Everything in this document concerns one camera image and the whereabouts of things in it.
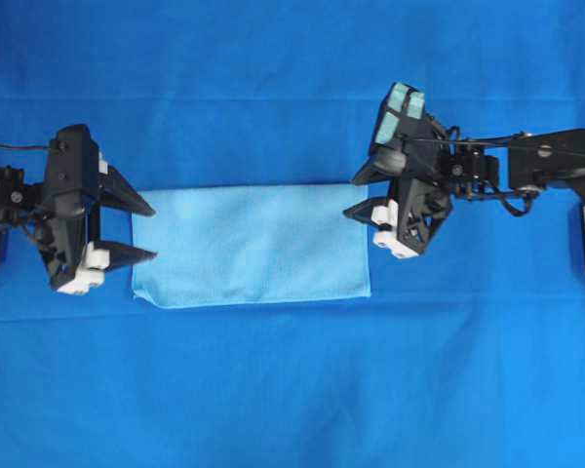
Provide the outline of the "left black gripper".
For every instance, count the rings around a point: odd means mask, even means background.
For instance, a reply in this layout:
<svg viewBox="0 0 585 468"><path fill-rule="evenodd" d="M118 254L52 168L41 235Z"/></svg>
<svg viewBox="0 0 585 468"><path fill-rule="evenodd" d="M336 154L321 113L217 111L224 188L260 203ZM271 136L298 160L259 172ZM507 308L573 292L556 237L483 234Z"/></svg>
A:
<svg viewBox="0 0 585 468"><path fill-rule="evenodd" d="M98 196L81 191L44 197L43 182L35 202L34 240L42 255L50 286L57 293L81 295L104 282L104 271L153 260L157 254L88 236L88 219L100 203L115 210L152 217L155 210L98 153Z"/></svg>

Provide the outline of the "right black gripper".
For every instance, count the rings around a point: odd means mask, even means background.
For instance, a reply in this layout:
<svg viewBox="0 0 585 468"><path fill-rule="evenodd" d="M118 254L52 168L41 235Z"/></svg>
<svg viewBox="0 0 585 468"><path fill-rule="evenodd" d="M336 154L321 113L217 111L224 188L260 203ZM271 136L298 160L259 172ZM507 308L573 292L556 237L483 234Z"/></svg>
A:
<svg viewBox="0 0 585 468"><path fill-rule="evenodd" d="M409 162L400 176L397 156L373 155L351 180L355 186L389 183L386 197L368 198L342 214L373 225L373 242L398 259L424 254L452 210L449 195L441 185L440 169L442 157L449 153L443 141L452 132L424 116L421 129L405 138Z"/></svg>

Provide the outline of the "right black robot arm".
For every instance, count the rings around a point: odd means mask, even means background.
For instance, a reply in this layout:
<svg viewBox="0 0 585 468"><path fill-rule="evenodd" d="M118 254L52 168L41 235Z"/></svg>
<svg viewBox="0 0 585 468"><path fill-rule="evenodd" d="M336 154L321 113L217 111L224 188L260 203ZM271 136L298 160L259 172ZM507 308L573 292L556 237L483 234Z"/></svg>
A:
<svg viewBox="0 0 585 468"><path fill-rule="evenodd" d="M386 181L384 197L344 211L375 228L373 241L398 259L424 254L455 199L497 201L511 215L529 213L539 193L569 188L585 203L585 129L462 139L432 117L405 118L375 142L356 185Z"/></svg>

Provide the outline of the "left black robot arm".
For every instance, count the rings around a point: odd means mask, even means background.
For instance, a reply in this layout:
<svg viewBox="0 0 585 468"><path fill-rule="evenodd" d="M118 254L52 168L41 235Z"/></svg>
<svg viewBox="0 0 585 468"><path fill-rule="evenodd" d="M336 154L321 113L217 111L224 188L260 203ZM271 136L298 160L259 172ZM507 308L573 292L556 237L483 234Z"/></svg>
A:
<svg viewBox="0 0 585 468"><path fill-rule="evenodd" d="M56 293L81 295L106 273L156 257L155 252L101 237L103 208L152 217L154 209L103 157L89 128L71 125L44 146L44 178L0 167L0 262L8 234L19 229L36 248Z"/></svg>

